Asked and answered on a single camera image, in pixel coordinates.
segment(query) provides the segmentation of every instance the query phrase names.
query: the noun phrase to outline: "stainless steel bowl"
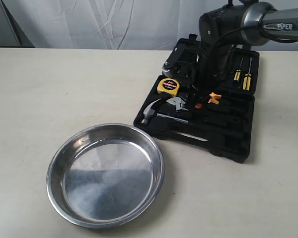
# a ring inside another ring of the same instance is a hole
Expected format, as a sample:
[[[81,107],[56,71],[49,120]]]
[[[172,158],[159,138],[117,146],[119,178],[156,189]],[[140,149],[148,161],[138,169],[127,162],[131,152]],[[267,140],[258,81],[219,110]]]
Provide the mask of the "stainless steel bowl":
[[[69,222],[124,224],[146,210],[163,181],[162,153],[145,132],[124,124],[90,127],[70,138],[47,172],[48,197]]]

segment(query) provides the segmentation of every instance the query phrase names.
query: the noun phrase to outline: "bowl rim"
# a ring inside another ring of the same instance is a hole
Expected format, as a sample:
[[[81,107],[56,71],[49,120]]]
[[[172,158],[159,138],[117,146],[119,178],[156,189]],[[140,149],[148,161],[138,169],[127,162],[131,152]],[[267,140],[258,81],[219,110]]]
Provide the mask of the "bowl rim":
[[[95,224],[92,222],[88,222],[88,221],[82,221],[82,220],[78,220],[76,218],[74,218],[73,216],[69,215],[68,213],[66,213],[56,202],[53,193],[52,193],[52,189],[51,189],[51,175],[52,175],[52,171],[53,171],[53,166],[54,163],[59,155],[59,153],[64,149],[65,146],[67,146],[71,141],[73,141],[74,139],[76,139],[77,137],[81,136],[82,134],[96,129],[98,127],[104,127],[104,126],[123,126],[123,127],[128,127],[138,133],[140,133],[142,136],[144,136],[155,148],[155,150],[158,152],[159,154],[159,158],[160,158],[160,179],[157,183],[156,189],[154,190],[154,192],[152,193],[152,195],[150,197],[148,197],[147,201],[145,203],[143,203],[136,211],[134,211],[133,213],[131,213],[130,215],[128,215],[127,217],[121,219],[121,220],[117,220],[114,222],[108,222],[108,223],[103,223],[103,224]],[[163,159],[163,154],[162,151],[160,149],[160,147],[158,146],[158,144],[155,142],[155,140],[146,132],[144,132],[143,130],[136,128],[132,125],[128,125],[128,124],[122,124],[122,123],[104,123],[104,124],[99,124],[99,125],[94,125],[91,127],[88,127],[78,133],[76,133],[75,135],[73,135],[71,138],[69,138],[65,143],[62,144],[62,146],[56,151],[56,153],[54,154],[48,170],[47,170],[47,175],[46,175],[46,190],[47,190],[47,195],[49,197],[50,203],[52,204],[53,208],[57,211],[57,213],[62,216],[65,220],[71,222],[74,225],[80,226],[80,227],[85,227],[85,228],[90,228],[90,229],[102,229],[102,228],[110,228],[110,227],[117,227],[120,226],[122,224],[125,224],[131,220],[133,220],[134,218],[136,218],[137,216],[139,216],[142,212],[144,212],[151,204],[152,202],[155,200],[155,198],[157,197],[158,193],[160,192],[160,189],[162,187],[162,183],[163,183],[163,179],[164,179],[164,159]]]

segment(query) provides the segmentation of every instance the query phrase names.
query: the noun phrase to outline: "label on tape measure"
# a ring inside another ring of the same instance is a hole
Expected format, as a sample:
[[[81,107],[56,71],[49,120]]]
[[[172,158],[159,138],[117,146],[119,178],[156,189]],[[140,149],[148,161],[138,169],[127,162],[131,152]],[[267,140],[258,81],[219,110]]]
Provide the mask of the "label on tape measure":
[[[167,90],[173,90],[177,88],[177,83],[173,80],[164,81],[162,86]]]

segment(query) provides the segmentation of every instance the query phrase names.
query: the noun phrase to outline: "screwdriver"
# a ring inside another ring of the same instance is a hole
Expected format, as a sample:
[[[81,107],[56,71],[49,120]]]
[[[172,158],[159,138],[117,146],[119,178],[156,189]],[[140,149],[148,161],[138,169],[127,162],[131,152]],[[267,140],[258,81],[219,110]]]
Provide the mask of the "screwdriver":
[[[239,79],[240,79],[240,75],[242,73],[242,64],[243,64],[243,60],[244,60],[244,57],[242,58],[242,60],[240,61],[240,66],[239,66],[239,69],[236,71],[235,73],[235,76],[234,76],[234,81],[237,81],[239,82]]]
[[[250,73],[250,68],[252,66],[252,61],[253,61],[253,58],[250,58],[249,59],[249,69],[248,69],[248,74],[245,75],[245,78],[244,78],[244,83],[243,83],[243,89],[244,90],[247,90],[249,91],[249,88],[250,88],[250,80],[252,79],[252,75]]]

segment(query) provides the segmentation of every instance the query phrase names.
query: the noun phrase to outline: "tool kit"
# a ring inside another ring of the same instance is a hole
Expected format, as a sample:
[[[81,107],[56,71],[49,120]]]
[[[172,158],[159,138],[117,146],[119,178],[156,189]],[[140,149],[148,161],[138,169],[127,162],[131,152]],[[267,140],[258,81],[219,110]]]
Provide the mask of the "tool kit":
[[[259,53],[233,47],[226,70],[215,75],[212,85],[201,86],[196,37],[178,41],[134,126],[243,163],[250,151]]]

